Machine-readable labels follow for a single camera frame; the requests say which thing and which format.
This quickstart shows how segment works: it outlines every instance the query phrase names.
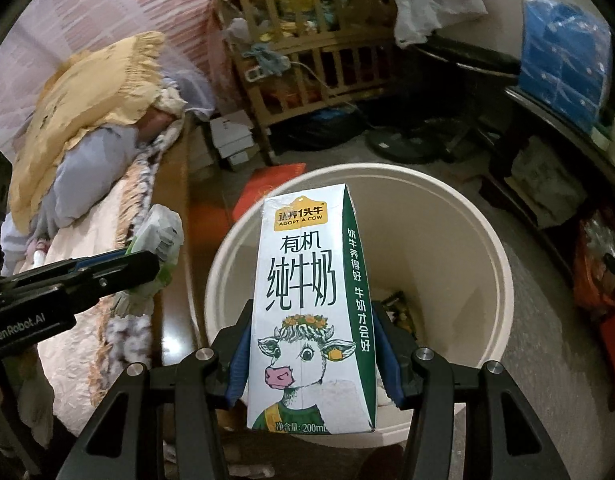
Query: yellow pillow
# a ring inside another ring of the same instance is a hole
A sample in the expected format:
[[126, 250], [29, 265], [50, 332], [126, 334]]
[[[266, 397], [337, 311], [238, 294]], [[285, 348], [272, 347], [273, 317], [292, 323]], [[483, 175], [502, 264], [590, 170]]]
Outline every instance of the yellow pillow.
[[12, 169], [8, 200], [20, 232], [29, 231], [67, 150], [102, 124], [134, 124], [154, 102], [164, 39], [144, 32], [118, 41], [78, 60], [49, 91], [44, 88]]

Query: blue plastic package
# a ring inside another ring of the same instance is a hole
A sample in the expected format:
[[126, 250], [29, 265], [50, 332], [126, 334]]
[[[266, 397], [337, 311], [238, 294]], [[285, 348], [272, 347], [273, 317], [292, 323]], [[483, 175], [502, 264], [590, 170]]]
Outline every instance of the blue plastic package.
[[591, 133], [609, 90], [605, 21], [560, 0], [527, 0], [519, 86]]

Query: milk carton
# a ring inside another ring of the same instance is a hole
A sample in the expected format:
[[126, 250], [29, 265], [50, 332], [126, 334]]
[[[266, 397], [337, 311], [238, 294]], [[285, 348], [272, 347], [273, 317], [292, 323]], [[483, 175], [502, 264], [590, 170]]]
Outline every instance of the milk carton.
[[267, 198], [256, 266], [248, 428], [373, 431], [377, 383], [363, 249], [347, 186]]

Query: cow head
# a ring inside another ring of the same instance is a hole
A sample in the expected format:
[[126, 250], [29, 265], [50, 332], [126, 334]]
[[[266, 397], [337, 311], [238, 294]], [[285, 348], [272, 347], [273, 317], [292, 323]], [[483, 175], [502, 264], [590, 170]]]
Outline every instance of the cow head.
[[332, 339], [334, 326], [327, 317], [297, 314], [274, 328], [273, 337], [258, 340], [259, 348], [270, 356], [265, 383], [271, 388], [301, 388], [323, 379], [327, 361], [342, 361], [356, 349], [353, 341]]

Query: yellow ear tag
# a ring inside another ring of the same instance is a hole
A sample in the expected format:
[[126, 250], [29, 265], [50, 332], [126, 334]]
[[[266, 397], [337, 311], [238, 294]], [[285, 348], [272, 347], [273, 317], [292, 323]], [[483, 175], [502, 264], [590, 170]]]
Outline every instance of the yellow ear tag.
[[331, 351], [327, 353], [327, 358], [330, 361], [341, 361], [343, 359], [343, 352], [338, 348], [332, 348]]

